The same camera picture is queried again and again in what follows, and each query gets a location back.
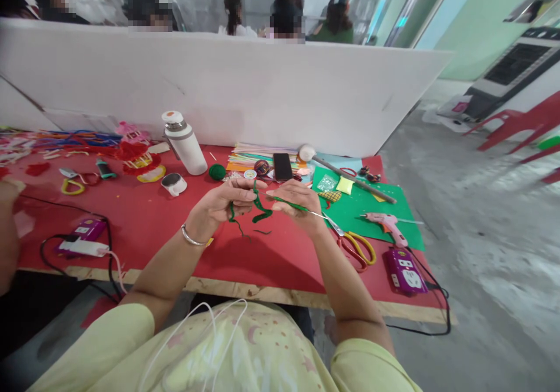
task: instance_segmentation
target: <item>scissors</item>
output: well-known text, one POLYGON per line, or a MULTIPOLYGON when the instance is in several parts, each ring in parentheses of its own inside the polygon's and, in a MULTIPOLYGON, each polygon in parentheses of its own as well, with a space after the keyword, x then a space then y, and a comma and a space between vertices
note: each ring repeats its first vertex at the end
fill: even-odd
POLYGON ((64 180, 64 182, 62 183, 62 187, 60 188, 60 192, 62 192, 64 195, 78 195, 78 194, 81 194, 86 189, 86 187, 84 185, 94 186, 94 185, 97 185, 99 183, 99 181, 101 180, 99 178, 99 175, 97 173, 94 173, 94 172, 91 172, 91 173, 77 173, 77 172, 74 172, 72 169, 69 169, 67 167, 61 167, 59 169, 59 171, 64 176, 66 176, 66 179, 64 180), (80 178, 82 183, 77 182, 75 180, 72 180, 76 176, 78 176, 80 178), (78 187, 78 189, 76 191, 71 191, 71 192, 68 191, 68 185, 69 184, 76 185, 78 187))
POLYGON ((375 264, 375 261, 377 260, 377 257, 375 255, 375 250, 373 249, 373 246, 366 239, 364 239, 362 236, 356 233, 352 233, 352 232, 344 233, 344 231, 329 216, 327 216, 325 213, 323 213, 323 215, 326 217, 326 219, 328 220, 328 222, 331 224, 332 228, 338 235, 337 244, 340 247, 343 247, 344 250, 346 250, 346 252, 348 252, 362 266, 360 269, 356 269, 356 271, 364 272, 368 268, 368 265, 375 264), (348 241, 354 246, 354 249, 346 245, 342 241, 342 238, 348 239, 348 241), (364 244, 364 246, 367 248, 370 255, 372 256, 372 259, 366 258, 366 256, 364 255, 362 249, 360 248, 356 240, 359 240, 364 244))

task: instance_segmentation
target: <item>purple power strip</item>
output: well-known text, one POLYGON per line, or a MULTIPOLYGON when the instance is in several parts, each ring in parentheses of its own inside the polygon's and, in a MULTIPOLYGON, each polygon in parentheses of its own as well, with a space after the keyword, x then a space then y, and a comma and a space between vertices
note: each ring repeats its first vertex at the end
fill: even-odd
POLYGON ((391 248, 383 254, 383 258, 397 291, 407 295, 428 292, 409 251, 391 248))
MULTIPOLYGON (((79 236, 80 240, 93 242, 99 237, 103 230, 105 230, 105 226, 105 222, 101 220, 87 219, 82 221, 72 234, 79 236)), ((69 251, 70 244, 70 242, 65 240, 55 248, 55 251, 74 255, 74 252, 69 251)))

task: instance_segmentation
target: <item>green yarn ball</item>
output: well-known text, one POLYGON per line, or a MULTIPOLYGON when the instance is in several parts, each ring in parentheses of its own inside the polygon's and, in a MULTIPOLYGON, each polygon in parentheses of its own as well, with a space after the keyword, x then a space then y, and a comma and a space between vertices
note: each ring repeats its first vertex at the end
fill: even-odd
POLYGON ((216 163, 210 166, 208 174, 214 180, 222 180, 226 177, 226 168, 216 163))

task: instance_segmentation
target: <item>hand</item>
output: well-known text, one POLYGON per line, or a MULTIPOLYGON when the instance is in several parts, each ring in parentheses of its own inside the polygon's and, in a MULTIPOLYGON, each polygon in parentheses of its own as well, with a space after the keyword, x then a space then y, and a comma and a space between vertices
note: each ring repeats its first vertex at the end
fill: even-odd
MULTIPOLYGON (((270 197, 282 198, 293 204, 304 206, 309 211, 316 212, 319 215, 321 214, 321 203, 319 202, 317 193, 295 179, 290 179, 283 183, 277 190, 267 191, 267 195, 270 197)), ((327 229, 324 219, 314 214, 298 210, 285 202, 275 202, 272 209, 288 214, 310 237, 322 235, 327 229)))
POLYGON ((25 188, 25 184, 10 178, 0 181, 0 205, 12 207, 19 194, 25 188))
MULTIPOLYGON (((254 183, 254 180, 245 178, 230 179, 208 191, 192 208, 185 223, 185 230, 191 239, 197 242, 208 241, 220 223, 231 218, 229 204, 232 201, 236 216, 250 212, 253 201, 257 198, 253 192, 254 183)), ((266 187, 263 181, 257 181, 257 189, 266 187)))

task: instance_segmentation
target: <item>yellow-handled scissors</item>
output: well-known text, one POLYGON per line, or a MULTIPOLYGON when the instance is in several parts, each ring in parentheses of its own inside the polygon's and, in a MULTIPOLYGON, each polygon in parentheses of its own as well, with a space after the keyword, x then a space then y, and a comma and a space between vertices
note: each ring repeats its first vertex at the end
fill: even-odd
POLYGON ((99 175, 97 173, 93 173, 93 172, 91 172, 91 173, 77 173, 77 172, 74 172, 72 169, 69 169, 67 167, 62 167, 62 168, 59 169, 59 171, 64 176, 66 176, 66 179, 64 179, 64 182, 62 183, 62 187, 60 188, 60 192, 62 192, 64 195, 78 195, 78 194, 81 194, 86 189, 86 187, 84 185, 94 186, 94 185, 97 185, 100 181, 99 175), (72 180, 76 176, 78 176, 81 179, 82 183, 77 182, 75 180, 72 180), (70 184, 77 186, 78 189, 75 190, 75 191, 68 191, 68 185, 70 185, 70 184))
POLYGON ((350 250, 350 248, 346 247, 346 245, 342 243, 342 237, 344 237, 348 239, 348 241, 352 244, 352 246, 354 246, 354 252, 357 253, 367 265, 375 264, 375 262, 377 261, 377 256, 375 255, 375 249, 373 249, 371 243, 369 243, 364 237, 360 236, 359 234, 352 233, 352 232, 344 233, 344 231, 338 226, 338 224, 336 224, 331 218, 329 218, 329 216, 327 216, 325 213, 323 213, 323 215, 327 218, 328 222, 330 223, 334 231, 337 233, 339 239, 338 242, 339 246, 344 247, 344 249, 348 253, 352 254, 352 250, 350 250), (367 250, 371 255, 371 259, 366 258, 366 256, 362 251, 362 248, 360 248, 358 242, 356 242, 356 239, 362 242, 363 245, 367 248, 367 250))

